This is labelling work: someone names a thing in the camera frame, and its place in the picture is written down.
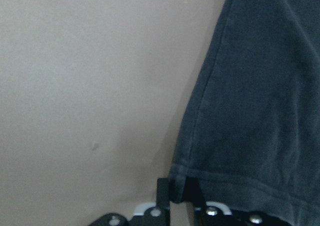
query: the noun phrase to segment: blue towel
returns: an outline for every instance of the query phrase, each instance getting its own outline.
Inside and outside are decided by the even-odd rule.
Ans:
[[[226,0],[169,174],[206,200],[320,225],[320,0]]]

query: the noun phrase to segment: white surface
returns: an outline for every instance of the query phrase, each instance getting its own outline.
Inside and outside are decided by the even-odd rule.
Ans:
[[[0,224],[155,198],[224,0],[0,0]]]

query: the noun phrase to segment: fabric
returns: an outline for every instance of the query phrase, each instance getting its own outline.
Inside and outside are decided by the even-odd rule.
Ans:
[[[320,225],[320,0],[226,0],[169,174],[206,200]]]

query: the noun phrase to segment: screw head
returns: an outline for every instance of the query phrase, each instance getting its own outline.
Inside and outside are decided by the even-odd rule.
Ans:
[[[258,214],[253,214],[249,217],[250,222],[259,224],[262,223],[262,218]]]
[[[152,217],[159,217],[161,215],[161,210],[158,208],[154,208],[150,211]]]
[[[118,226],[120,224],[120,219],[117,216],[112,216],[111,220],[109,221],[110,226]]]
[[[218,214],[218,209],[217,209],[216,207],[210,206],[210,207],[208,207],[208,208],[206,209],[205,212],[206,212],[208,215],[210,215],[210,216],[215,216],[215,215]]]

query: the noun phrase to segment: metal screw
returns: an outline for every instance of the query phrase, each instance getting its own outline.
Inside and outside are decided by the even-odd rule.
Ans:
[[[208,207],[205,212],[210,216],[215,216],[218,214],[218,210],[216,207]]]
[[[118,226],[120,224],[120,219],[117,216],[112,216],[112,219],[109,221],[110,226]]]
[[[249,218],[250,222],[259,224],[262,223],[262,218],[258,214],[253,214]]]
[[[152,217],[158,217],[161,215],[161,210],[155,207],[150,211],[150,214]]]

